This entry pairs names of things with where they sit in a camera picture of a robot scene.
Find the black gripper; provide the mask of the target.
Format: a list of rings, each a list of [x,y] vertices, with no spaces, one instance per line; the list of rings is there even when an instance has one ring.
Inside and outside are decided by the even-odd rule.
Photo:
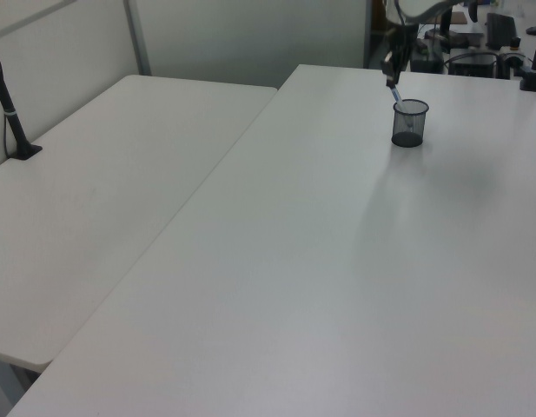
[[[406,68],[414,41],[413,25],[389,23],[386,30],[387,54],[380,60],[381,72],[386,77],[386,86],[394,88],[400,73]]]

